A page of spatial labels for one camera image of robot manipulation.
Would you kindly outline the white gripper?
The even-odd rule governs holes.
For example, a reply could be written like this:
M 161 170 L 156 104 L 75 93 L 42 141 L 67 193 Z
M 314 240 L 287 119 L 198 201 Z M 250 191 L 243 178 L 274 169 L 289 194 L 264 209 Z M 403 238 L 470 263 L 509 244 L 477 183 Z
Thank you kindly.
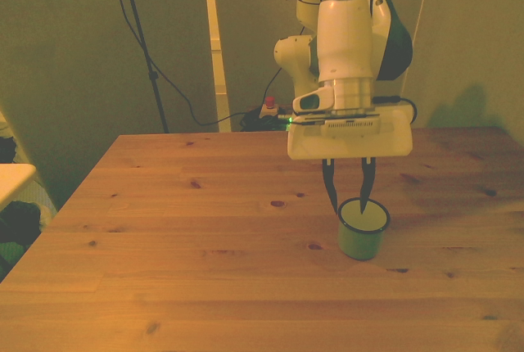
M 363 182 L 359 194 L 362 214 L 368 204 L 376 175 L 376 158 L 406 156 L 413 149 L 411 112 L 407 106 L 381 106 L 373 113 L 353 116 L 301 115 L 288 130 L 287 154 L 293 160 L 322 160 L 323 182 L 335 214 L 335 161 L 363 158 Z

